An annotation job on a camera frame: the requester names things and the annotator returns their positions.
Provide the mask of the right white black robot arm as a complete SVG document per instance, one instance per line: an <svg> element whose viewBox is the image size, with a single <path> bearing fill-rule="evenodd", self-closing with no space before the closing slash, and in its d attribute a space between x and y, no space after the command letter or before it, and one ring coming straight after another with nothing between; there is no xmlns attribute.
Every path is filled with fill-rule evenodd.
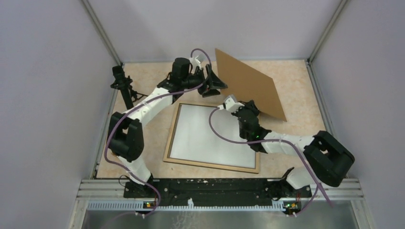
<svg viewBox="0 0 405 229"><path fill-rule="evenodd" d="M352 153L327 131L302 136L281 134L261 127L259 110L252 100L238 102L229 97L225 99L224 107L238 119L240 138L246 140L255 152L304 158L306 164L290 169L280 183L280 191L287 197L294 196L300 188L316 180L338 187L355 161Z"/></svg>

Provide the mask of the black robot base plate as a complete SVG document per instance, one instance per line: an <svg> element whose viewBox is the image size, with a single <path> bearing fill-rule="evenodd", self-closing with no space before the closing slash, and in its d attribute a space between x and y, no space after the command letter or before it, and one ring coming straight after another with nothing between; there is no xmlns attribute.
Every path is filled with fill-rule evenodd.
<svg viewBox="0 0 405 229"><path fill-rule="evenodd" d="M191 199L197 207L271 206L273 200L310 198L309 186L294 189L284 180L269 178L159 178L152 186L125 183L125 198L149 198L160 206L185 206Z"/></svg>

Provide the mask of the brown cardboard backing board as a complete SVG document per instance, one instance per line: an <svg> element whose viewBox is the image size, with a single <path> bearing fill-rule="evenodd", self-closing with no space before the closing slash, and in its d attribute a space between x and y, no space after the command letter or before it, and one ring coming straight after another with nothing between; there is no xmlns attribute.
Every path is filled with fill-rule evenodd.
<svg viewBox="0 0 405 229"><path fill-rule="evenodd" d="M223 94L232 94L238 101L253 100L259 111L275 119L287 121L271 77L217 48L215 57L218 77L228 86L223 90Z"/></svg>

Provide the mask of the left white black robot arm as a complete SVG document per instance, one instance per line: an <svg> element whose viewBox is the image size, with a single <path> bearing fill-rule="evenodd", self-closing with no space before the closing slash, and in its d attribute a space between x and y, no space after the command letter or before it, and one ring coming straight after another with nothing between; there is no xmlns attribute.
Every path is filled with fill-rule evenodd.
<svg viewBox="0 0 405 229"><path fill-rule="evenodd" d="M176 58L171 71L149 96L123 113L112 114L106 147L118 157L118 166L129 173L141 197L153 192L152 174L141 157L146 124L186 92L197 90L202 97L209 97L219 95L227 87L213 72L211 63L202 68L196 58Z"/></svg>

